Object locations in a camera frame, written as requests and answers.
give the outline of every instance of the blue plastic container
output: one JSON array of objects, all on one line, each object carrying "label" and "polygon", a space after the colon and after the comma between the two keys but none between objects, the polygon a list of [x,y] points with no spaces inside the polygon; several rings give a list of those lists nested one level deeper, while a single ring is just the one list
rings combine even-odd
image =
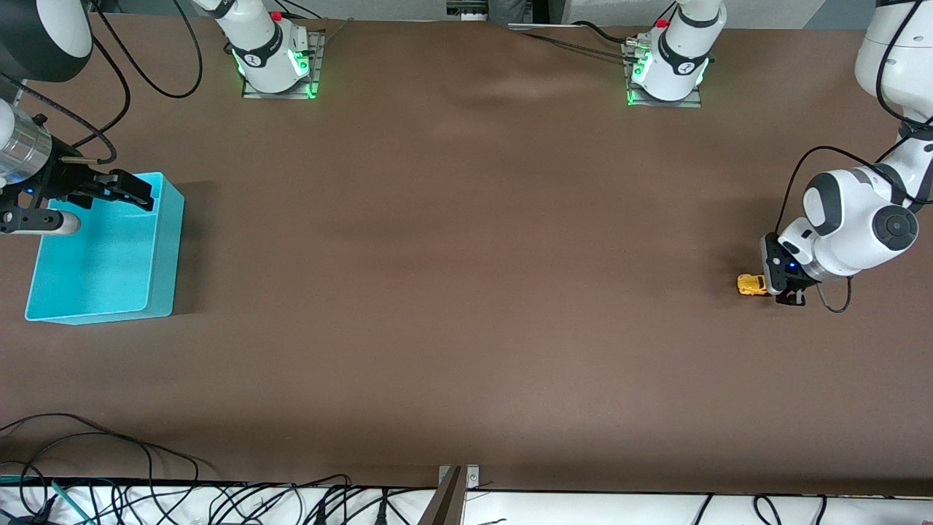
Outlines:
[{"label": "blue plastic container", "polygon": [[161,173],[137,177],[152,185],[152,211],[106,201],[91,209],[49,203],[77,215],[81,229],[39,242],[27,320],[90,324],[172,314],[185,198]]}]

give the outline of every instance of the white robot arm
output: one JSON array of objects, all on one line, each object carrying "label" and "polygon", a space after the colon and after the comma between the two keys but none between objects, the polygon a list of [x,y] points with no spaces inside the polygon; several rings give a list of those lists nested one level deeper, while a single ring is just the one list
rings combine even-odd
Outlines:
[{"label": "white robot arm", "polygon": [[726,6],[721,0],[677,0],[670,23],[659,22],[638,36],[650,44],[632,81],[659,100],[682,100],[702,80],[709,51],[726,25]]},{"label": "white robot arm", "polygon": [[[63,82],[91,56],[91,28],[80,0],[0,0],[0,78]],[[59,199],[91,208],[93,201],[118,201],[152,210],[152,188],[123,170],[95,171],[77,149],[0,100],[0,234],[71,234],[80,227],[68,212],[41,207]],[[28,205],[20,197],[29,195]]]},{"label": "white robot arm", "polygon": [[805,217],[765,235],[764,276],[779,303],[803,305],[807,287],[890,261],[919,233],[914,213],[933,186],[933,1],[879,2],[856,78],[903,107],[899,145],[878,163],[816,175],[803,194]]},{"label": "white robot arm", "polygon": [[288,90],[309,74],[299,53],[308,49],[308,32],[266,11],[262,0],[191,0],[217,20],[250,85],[261,92]]}]

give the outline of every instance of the table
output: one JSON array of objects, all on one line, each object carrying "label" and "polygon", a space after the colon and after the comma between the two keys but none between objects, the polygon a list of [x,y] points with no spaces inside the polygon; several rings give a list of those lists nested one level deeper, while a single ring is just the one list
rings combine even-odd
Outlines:
[{"label": "table", "polygon": [[[179,19],[114,19],[162,87],[190,85]],[[161,98],[120,57],[132,109],[109,134],[188,199],[176,313],[26,322],[37,240],[5,237],[4,419],[76,412],[227,479],[430,485],[463,462],[522,489],[930,492],[933,237],[858,276],[845,315],[735,291],[804,151],[895,137],[854,79],[861,34],[727,31],[704,108],[676,110],[626,106],[611,59],[478,22],[353,21],[317,100],[245,101],[215,23],[195,28],[200,90]],[[95,122],[121,102],[97,56],[37,85]],[[41,465],[145,475],[93,439]]]}]

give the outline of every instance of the gray floor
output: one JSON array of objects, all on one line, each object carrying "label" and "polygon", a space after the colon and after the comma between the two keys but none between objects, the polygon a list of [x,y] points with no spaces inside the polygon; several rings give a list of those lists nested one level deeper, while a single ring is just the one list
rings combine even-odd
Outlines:
[{"label": "gray floor", "polygon": [[874,0],[826,0],[803,29],[866,29]]}]

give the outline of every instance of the metal bracket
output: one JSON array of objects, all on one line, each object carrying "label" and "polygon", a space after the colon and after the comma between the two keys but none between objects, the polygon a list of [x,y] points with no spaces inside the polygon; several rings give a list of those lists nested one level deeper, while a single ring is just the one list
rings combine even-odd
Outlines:
[{"label": "metal bracket", "polygon": [[[438,483],[443,483],[444,476],[454,467],[455,465],[441,465],[438,472]],[[468,489],[475,489],[480,484],[480,466],[479,465],[464,465],[466,467],[466,487]]]},{"label": "metal bracket", "polygon": [[464,465],[448,466],[418,525],[461,525],[469,474]]}]

